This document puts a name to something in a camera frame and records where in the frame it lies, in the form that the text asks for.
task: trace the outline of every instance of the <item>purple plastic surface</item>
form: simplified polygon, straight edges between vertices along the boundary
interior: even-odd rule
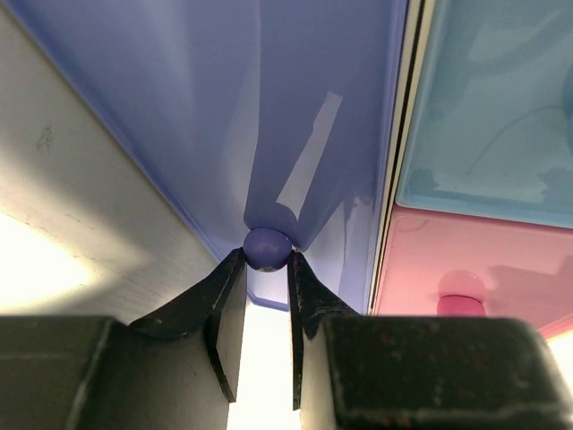
[[[365,310],[406,0],[4,4],[216,258],[274,228]]]
[[[272,228],[251,230],[243,242],[247,262],[256,271],[277,271],[287,264],[293,250],[288,237]]]

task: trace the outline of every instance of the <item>plastic bin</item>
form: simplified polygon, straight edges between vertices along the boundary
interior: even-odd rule
[[[397,203],[573,227],[573,3],[436,4]]]
[[[436,315],[442,297],[470,297],[552,336],[573,329],[572,277],[567,228],[395,206],[376,312]]]
[[[365,310],[406,0],[4,3],[218,259],[278,229]]]

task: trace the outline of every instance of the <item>pink tray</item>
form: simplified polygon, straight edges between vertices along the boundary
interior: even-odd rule
[[[573,329],[573,230],[395,206],[377,314],[436,315],[448,296],[548,337]]]

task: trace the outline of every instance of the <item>ball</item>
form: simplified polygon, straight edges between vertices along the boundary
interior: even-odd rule
[[[254,228],[244,238],[244,255],[256,271],[277,271],[287,264],[293,250],[290,239],[272,228]]]

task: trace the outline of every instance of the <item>light blue tray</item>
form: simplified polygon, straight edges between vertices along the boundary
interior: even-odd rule
[[[439,1],[398,204],[573,227],[573,2]]]
[[[405,0],[4,4],[217,259],[276,228],[365,310]]]

